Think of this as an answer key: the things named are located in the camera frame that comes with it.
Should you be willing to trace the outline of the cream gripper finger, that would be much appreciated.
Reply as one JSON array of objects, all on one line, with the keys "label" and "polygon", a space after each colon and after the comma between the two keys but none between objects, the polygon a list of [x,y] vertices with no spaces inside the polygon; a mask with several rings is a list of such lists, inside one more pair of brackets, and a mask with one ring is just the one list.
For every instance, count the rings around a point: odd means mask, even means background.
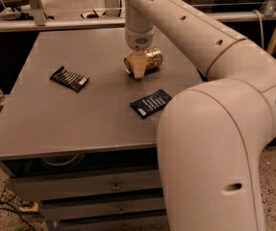
[{"label": "cream gripper finger", "polygon": [[131,53],[131,69],[135,79],[142,79],[147,66],[147,56],[143,51]]}]

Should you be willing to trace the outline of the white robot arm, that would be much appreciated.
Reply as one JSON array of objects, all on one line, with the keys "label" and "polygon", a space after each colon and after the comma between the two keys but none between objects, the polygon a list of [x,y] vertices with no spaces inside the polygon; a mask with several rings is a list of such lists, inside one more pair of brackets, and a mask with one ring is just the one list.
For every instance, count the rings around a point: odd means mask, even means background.
[{"label": "white robot arm", "polygon": [[265,231],[259,179],[276,137],[276,60],[182,0],[125,0],[206,77],[165,106],[158,161],[170,231]]}]

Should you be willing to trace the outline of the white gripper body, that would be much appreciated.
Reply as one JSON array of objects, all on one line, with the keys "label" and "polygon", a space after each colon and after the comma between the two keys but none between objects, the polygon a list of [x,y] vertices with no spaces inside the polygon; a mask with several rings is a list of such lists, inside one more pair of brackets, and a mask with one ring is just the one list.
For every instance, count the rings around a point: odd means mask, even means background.
[{"label": "white gripper body", "polygon": [[125,28],[125,39],[127,45],[132,50],[145,50],[150,47],[153,42],[154,28],[146,32],[136,32],[129,27]]}]

